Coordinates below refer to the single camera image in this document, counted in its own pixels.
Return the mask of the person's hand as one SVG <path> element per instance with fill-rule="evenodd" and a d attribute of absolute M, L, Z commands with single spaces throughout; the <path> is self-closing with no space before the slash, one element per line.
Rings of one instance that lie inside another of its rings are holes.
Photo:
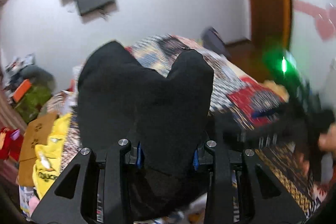
<path fill-rule="evenodd" d="M 336 125 L 331 124 L 327 133 L 321 134 L 318 139 L 318 146 L 321 151 L 331 152 L 335 156 L 336 152 Z"/>

